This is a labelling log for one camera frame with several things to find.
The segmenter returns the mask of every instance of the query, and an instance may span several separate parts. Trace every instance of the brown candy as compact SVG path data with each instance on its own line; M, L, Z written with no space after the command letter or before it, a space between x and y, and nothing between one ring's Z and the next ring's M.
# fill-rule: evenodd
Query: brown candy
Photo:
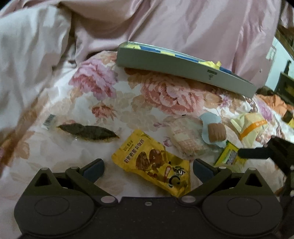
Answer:
M147 170L149 167L149 161L147 159L146 153L143 151L141 152L136 160L136 168L139 170Z
M149 153L149 161L150 165L152 165L152 169L155 172L158 172L158 168L164 165L164 161L162 159L161 151L157 149L152 149Z
M222 123L212 123L208 125L208 137L211 143L226 140L227 133Z

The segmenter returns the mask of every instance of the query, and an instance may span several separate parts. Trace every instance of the cream-colored snack package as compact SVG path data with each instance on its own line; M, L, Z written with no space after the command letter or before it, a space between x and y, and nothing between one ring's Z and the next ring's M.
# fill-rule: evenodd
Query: cream-colored snack package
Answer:
M190 163L167 152L165 147L141 130L135 130L112 155L115 164L125 171L180 197L190 191Z
M240 114L231 123L239 132L239 139L246 147L252 147L258 134L262 134L268 127L268 122L260 113Z
M183 116L166 123L174 146L184 155L197 158L208 150L212 150L202 139L202 121Z

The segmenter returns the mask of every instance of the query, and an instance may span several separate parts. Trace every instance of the barcode label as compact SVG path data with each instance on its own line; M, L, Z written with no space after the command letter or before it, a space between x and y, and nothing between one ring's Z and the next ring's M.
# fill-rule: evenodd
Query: barcode label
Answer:
M45 122L43 123L42 127L45 128L45 129L49 129L51 124L53 123L55 117L56 117L56 115L50 114L48 116L48 118L45 120Z
M214 75L217 75L217 74L218 74L217 72L215 72L215 71L211 71L211 70L207 70L207 72L208 72L208 73L212 73L212 74L214 74Z

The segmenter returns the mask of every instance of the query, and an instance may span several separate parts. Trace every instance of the orange label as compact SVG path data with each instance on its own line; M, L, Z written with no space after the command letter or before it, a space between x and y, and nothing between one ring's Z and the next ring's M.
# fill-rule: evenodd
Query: orange label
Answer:
M251 125L249 125L244 131L242 134L240 134L240 137L239 139L242 140L244 137L246 137L251 131L253 131L254 129L262 126L262 125L266 125L268 122L266 120L262 120L262 121L258 121L258 122L255 122Z

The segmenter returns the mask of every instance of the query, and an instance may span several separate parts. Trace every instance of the wooden furniture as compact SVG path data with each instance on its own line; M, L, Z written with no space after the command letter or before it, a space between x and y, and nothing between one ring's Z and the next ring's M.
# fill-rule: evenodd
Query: wooden furniture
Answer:
M287 104L294 105L294 79L281 72L275 93Z

